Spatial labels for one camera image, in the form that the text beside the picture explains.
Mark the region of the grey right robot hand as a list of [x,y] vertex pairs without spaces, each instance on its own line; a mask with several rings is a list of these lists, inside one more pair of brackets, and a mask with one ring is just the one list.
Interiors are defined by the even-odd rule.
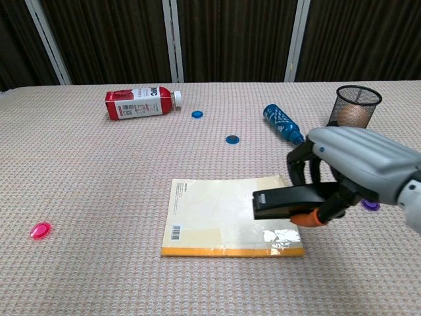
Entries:
[[339,189],[309,214],[292,215],[292,223],[323,226],[360,199],[367,199],[401,207],[406,224],[420,232],[419,152],[365,128],[313,128],[306,140],[287,154],[293,185],[305,183],[305,163],[315,158],[335,170]]

